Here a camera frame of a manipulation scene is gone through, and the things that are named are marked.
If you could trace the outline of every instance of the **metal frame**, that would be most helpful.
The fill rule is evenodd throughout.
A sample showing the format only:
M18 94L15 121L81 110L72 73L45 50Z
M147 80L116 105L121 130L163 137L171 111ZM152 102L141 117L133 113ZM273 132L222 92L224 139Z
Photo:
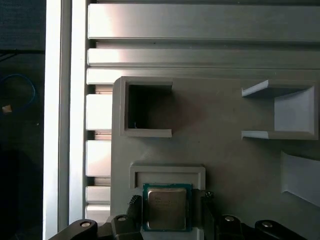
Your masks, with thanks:
M86 180L86 71L89 0L72 1L70 75L69 223L85 217Z
M43 239L68 226L71 3L46 4Z

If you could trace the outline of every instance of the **black plastic part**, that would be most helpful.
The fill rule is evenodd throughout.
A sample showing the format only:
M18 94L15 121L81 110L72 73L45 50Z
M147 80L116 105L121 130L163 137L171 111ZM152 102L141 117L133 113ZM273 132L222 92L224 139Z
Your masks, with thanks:
M306 238L272 220L257 221L255 229L257 235L264 240L306 240Z
M217 240L245 240L241 222L235 216L222 215L216 227Z
M100 226L96 233L97 240L113 240L114 236L112 234L112 225L111 222L106 222Z
M116 240L142 240L140 229L128 215L118 215L111 221L112 234Z
M95 240L98 224L89 219L75 221L50 240Z
M134 195L132 197L126 214L136 223L136 227L140 229L142 224L142 196Z

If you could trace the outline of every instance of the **bolt head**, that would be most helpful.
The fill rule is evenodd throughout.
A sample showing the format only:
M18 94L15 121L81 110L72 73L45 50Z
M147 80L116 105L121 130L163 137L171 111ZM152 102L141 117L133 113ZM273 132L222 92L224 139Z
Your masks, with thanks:
M83 228L89 227L90 225L91 225L91 223L87 222L87 221L81 223L81 227L83 227Z
M233 222L235 219L232 216L226 216L224 218L227 222Z
M265 228L272 228L272 224L270 222L268 222L268 221L264 221L262 223L262 226L264 226Z

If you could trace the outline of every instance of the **cable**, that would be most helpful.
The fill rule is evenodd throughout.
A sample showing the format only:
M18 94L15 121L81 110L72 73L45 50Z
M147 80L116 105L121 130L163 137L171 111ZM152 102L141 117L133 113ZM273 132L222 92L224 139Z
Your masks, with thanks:
M36 98L35 85L33 84L33 82L28 77L26 77L26 76L24 76L22 74L18 74L17 73L17 74L10 74L8 76L5 76L4 78L0 79L0 84L4 83L5 81L7 81L8 79L13 78L13 77L23 78L24 80L26 80L29 83L29 85L32 87L32 92L33 92L32 93L32 97L25 105L22 105L22 106L16 108L14 111L12 111L10 113L3 113L3 115L13 114L13 113L22 112L22 111L26 110L33 103L33 101Z

